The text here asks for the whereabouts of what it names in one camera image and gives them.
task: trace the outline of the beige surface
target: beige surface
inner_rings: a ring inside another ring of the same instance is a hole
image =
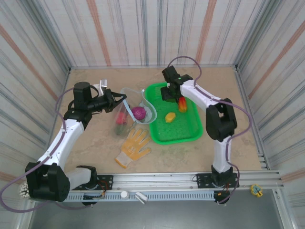
[[[98,83],[100,79],[108,80],[108,88],[113,92],[120,92],[123,87],[140,90],[153,83],[163,82],[161,74],[163,69],[97,69],[97,70],[73,70],[70,74],[67,88],[75,83],[86,81],[90,84]],[[196,78],[197,68],[177,68],[180,74],[189,74]],[[235,76],[232,68],[203,68],[203,75],[198,81],[199,85],[210,93],[220,98],[230,98],[235,104],[243,106],[239,95]],[[61,104],[61,113],[67,110],[69,102],[73,99],[73,93],[68,93]],[[205,125],[205,113],[198,109],[203,125]],[[235,110],[239,133],[248,125],[247,117]],[[127,169],[120,167],[114,158],[120,153],[120,147],[124,139],[117,140],[111,135],[112,114],[102,113],[94,115],[84,133],[74,145],[65,171],[73,170],[78,165],[88,165],[97,168],[99,173],[124,173],[124,172],[195,172],[210,171],[214,158],[213,140],[205,132],[203,136],[194,142],[161,146],[151,141],[147,146],[152,152],[136,162],[131,162]],[[58,120],[55,133],[60,128]],[[257,150],[251,132],[236,138],[232,142],[232,162],[237,164],[240,170],[260,170],[261,166],[257,156]]]

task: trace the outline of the green tray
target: green tray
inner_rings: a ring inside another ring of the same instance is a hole
[[[155,83],[145,90],[145,98],[157,111],[156,120],[149,124],[153,141],[161,145],[168,145],[197,140],[203,134],[203,126],[196,104],[185,98],[187,111],[181,113],[177,103],[162,100],[160,88],[165,86],[166,83]],[[165,122],[165,116],[169,112],[176,114],[172,123]]]

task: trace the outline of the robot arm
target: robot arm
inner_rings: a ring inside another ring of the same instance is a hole
[[[64,165],[69,156],[73,145],[86,129],[92,119],[92,114],[111,112],[126,95],[112,92],[110,89],[103,88],[100,83],[99,96],[92,98],[91,86],[87,82],[75,84],[73,89],[74,100],[69,104],[68,111],[64,115],[66,132],[58,148],[53,155],[41,167],[27,175],[29,195],[32,198],[46,199],[62,202],[66,199],[70,190],[79,185],[85,184],[88,188],[97,185],[97,173],[94,167],[78,166],[72,172],[64,173]],[[63,126],[47,151],[38,159],[37,163],[28,163],[26,172],[35,167],[46,157],[60,141]]]
[[[214,162],[212,164],[212,177],[217,186],[230,183],[233,179],[233,168],[226,161],[225,148],[227,140],[234,134],[237,122],[234,110],[231,106],[220,104],[212,100],[221,100],[210,94],[200,86],[196,86],[201,91],[209,95],[212,99],[204,96],[194,87],[194,80],[188,76],[180,76],[173,66],[162,71],[167,82],[167,87],[161,88],[162,99],[167,102],[178,102],[184,96],[192,100],[203,111],[206,112],[206,131],[214,140]],[[230,161],[231,142],[228,148],[228,159]]]

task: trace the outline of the small white cylinder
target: small white cylinder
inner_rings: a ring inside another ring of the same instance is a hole
[[[121,197],[122,197],[122,199],[128,199],[129,193],[127,191],[123,191],[123,192],[121,192]]]

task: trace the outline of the yellow round object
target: yellow round object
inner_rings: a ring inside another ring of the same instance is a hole
[[[176,114],[174,112],[170,112],[165,116],[165,122],[171,123],[176,118]]]

